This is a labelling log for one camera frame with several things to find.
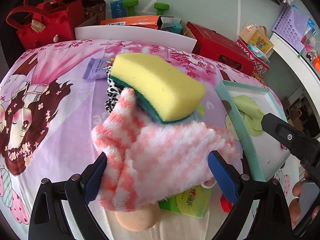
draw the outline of mint green tray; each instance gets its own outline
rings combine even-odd
[[[232,98],[241,94],[252,95],[254,100],[260,101],[260,104],[263,105],[264,109],[260,104],[258,104],[265,114],[273,113],[287,122],[284,112],[276,102],[270,90],[223,80],[217,86],[216,91],[220,99],[228,101],[232,107],[228,114],[239,137],[253,179],[258,181],[268,181],[283,165],[290,155],[290,152],[288,150],[281,149],[280,143],[267,133],[263,133],[261,136],[257,137],[251,136]],[[258,148],[260,155],[257,154],[255,145],[259,145]]]

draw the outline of blue gripper pad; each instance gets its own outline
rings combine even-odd
[[[95,161],[94,164],[91,164],[94,168],[91,171],[91,176],[87,179],[86,183],[84,184],[84,202],[88,205],[90,201],[93,201],[97,198],[101,178],[103,172],[107,166],[107,158],[104,153],[102,153],[99,158]]]
[[[235,205],[239,197],[237,185],[213,152],[209,153],[208,165],[226,200]]]

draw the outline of cartoon eye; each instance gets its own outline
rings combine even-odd
[[[29,126],[29,121],[28,120],[25,120],[23,121],[23,124],[22,124],[22,130],[25,131]]]

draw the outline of green tissue package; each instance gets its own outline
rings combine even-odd
[[[209,207],[211,191],[211,188],[203,188],[198,185],[166,200],[159,201],[159,206],[163,210],[174,213],[204,218]]]

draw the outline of bottle with blue liquid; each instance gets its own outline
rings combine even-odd
[[[121,18],[127,16],[126,8],[122,5],[124,0],[112,0],[110,2],[112,18]]]

